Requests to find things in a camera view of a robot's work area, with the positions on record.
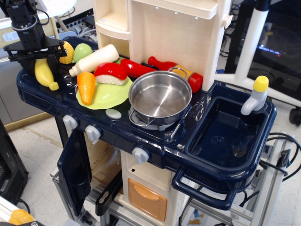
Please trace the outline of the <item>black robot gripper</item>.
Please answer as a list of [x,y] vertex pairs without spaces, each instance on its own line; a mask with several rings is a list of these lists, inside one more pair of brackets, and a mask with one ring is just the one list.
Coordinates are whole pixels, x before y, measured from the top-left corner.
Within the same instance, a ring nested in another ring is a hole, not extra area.
[[33,78],[35,77],[34,59],[47,58],[54,80],[57,81],[59,76],[58,58],[67,56],[63,46],[64,41],[46,36],[41,26],[23,29],[14,27],[13,30],[17,33],[20,41],[4,47],[4,51],[8,53],[9,58],[12,61],[20,59],[19,64]]

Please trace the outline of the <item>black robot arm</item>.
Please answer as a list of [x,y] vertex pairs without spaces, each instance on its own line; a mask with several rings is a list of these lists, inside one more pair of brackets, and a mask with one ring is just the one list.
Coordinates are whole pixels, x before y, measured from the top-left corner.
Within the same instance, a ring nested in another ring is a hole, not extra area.
[[54,76],[59,74],[59,58],[67,56],[64,41],[47,37],[38,17],[37,2],[34,0],[2,0],[0,2],[5,17],[11,19],[11,27],[20,41],[6,45],[11,62],[18,62],[23,69],[34,76],[38,59],[45,59]]

